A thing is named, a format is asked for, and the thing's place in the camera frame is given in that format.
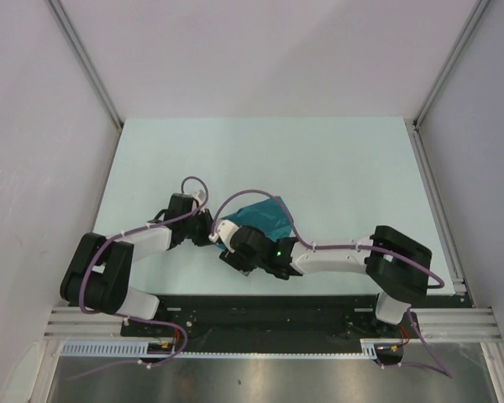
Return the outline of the teal satin napkin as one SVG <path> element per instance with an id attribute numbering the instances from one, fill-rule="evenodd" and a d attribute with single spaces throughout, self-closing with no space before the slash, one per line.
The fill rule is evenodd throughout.
<path id="1" fill-rule="evenodd" d="M 228 216 L 222 216 L 224 208 L 231 201 L 239 196 L 252 193 L 265 196 L 266 199 L 241 207 L 237 212 Z M 224 219 L 240 227 L 251 226 L 257 228 L 273 241 L 288 237 L 292 232 L 293 225 L 293 218 L 287 210 L 285 202 L 279 196 L 272 196 L 268 192 L 254 189 L 239 191 L 222 203 L 215 213 L 210 234 L 213 232 L 216 223 Z"/>

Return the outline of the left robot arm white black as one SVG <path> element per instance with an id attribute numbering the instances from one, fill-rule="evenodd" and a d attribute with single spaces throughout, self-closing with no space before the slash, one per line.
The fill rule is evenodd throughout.
<path id="1" fill-rule="evenodd" d="M 160 299 L 129 285 L 133 263 L 167 252 L 186 240 L 208 246 L 213 223 L 205 191 L 175 193 L 166 209 L 143 227 L 112 237 L 86 233 L 60 284 L 60 297 L 85 311 L 135 317 L 150 335 L 162 334 L 168 314 Z"/>

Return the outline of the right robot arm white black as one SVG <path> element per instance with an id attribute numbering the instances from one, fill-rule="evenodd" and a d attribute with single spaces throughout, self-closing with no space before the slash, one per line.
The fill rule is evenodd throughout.
<path id="1" fill-rule="evenodd" d="M 296 237 L 269 239 L 259 229 L 222 220 L 210 236 L 224 246 L 219 258 L 247 275 L 262 269 L 281 280 L 322 272 L 366 275 L 380 287 L 372 330 L 390 337 L 407 309 L 428 293 L 432 251 L 388 226 L 368 238 L 341 246 L 307 246 Z"/>

